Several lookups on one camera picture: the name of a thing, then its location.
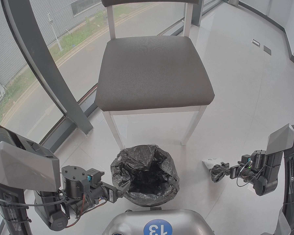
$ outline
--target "road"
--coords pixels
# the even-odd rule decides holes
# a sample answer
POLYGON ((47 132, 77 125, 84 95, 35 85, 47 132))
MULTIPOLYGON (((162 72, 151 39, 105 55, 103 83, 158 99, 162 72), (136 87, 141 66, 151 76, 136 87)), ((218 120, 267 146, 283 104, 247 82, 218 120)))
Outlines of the road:
MULTIPOLYGON (((160 3, 116 25, 116 36, 157 35, 183 17, 183 3, 160 3)), ((102 56, 109 32, 95 38, 59 67, 76 100, 98 82, 102 56)), ((62 117, 40 84, 14 112, 5 127, 40 142, 62 117)))

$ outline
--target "black plastic bag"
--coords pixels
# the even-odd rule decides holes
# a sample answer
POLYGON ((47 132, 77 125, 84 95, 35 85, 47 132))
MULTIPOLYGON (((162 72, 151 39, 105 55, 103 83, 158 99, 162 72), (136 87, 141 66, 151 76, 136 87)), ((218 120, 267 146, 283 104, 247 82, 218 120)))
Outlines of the black plastic bag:
MULTIPOLYGON (((230 164, 229 163, 224 163, 221 162, 221 165, 223 167, 229 168, 230 164)), ((225 176, 224 172, 221 170, 221 165, 214 165, 209 171, 211 173, 211 180, 215 183, 219 182, 223 177, 225 176)))
POLYGON ((131 181, 124 197, 142 207, 162 205, 180 190, 172 157, 157 145, 123 149, 111 164, 111 174, 115 187, 131 181))

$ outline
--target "chair seat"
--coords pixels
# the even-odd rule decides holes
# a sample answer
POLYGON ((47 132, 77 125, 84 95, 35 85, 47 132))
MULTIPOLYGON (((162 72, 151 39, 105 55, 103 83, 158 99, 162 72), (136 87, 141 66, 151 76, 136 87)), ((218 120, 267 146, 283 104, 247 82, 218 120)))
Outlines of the chair seat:
POLYGON ((209 105, 214 92, 188 37, 112 39, 102 58, 95 103, 103 111, 209 105))

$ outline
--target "robotic arm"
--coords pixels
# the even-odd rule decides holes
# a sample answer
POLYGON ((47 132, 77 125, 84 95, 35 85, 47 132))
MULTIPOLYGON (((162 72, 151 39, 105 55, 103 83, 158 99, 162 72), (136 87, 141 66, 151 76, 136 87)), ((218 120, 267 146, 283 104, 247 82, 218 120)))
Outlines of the robotic arm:
POLYGON ((252 155, 243 155, 238 165, 231 168, 221 167, 221 169, 231 179, 242 178, 246 182, 245 185, 252 184, 256 194, 262 196, 276 189, 283 154, 285 190, 282 214, 284 217, 281 214, 280 219, 279 216, 277 229, 282 225, 279 222, 286 220, 291 231, 287 235, 294 235, 294 125, 287 124, 272 133, 268 138, 266 151, 257 150, 252 155))
POLYGON ((0 213, 11 235, 31 235, 29 206, 53 231, 73 226, 81 216, 107 201, 115 203, 128 190, 101 181, 104 172, 77 166, 61 170, 59 159, 45 147, 0 126, 0 213), (33 190, 35 203, 25 203, 24 190, 33 190), (77 220, 67 226, 74 214, 77 220))

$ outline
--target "curb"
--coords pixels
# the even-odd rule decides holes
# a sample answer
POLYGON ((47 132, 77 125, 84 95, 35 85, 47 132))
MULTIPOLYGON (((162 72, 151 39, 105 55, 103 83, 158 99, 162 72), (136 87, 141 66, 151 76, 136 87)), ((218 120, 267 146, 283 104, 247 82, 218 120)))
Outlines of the curb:
MULTIPOLYGON (((141 8, 140 10, 134 11, 130 14, 128 14, 126 17, 115 21, 115 24, 122 23, 124 21, 127 21, 128 19, 136 16, 137 14, 140 14, 154 6, 157 6, 160 4, 160 2, 154 2, 151 5, 145 6, 141 8)), ((73 49, 71 49, 68 53, 66 53, 63 57, 61 57, 59 60, 55 62, 57 67, 59 68, 62 64, 64 64, 67 60, 69 60, 73 55, 75 55, 77 52, 79 52, 81 49, 83 49, 86 45, 88 45, 91 41, 95 40, 97 37, 101 36, 102 34, 106 33, 109 30, 109 26, 106 26, 102 30, 98 31, 94 35, 86 38, 84 41, 82 41, 79 45, 75 46, 73 49)), ((19 99, 16 101, 14 105, 8 110, 4 118, 2 119, 0 125, 5 126, 7 122, 11 119, 11 117, 14 115, 14 113, 21 107, 21 105, 24 103, 24 101, 35 91, 35 89, 39 86, 38 80, 36 80, 34 83, 32 83, 26 91, 19 97, 19 99)))

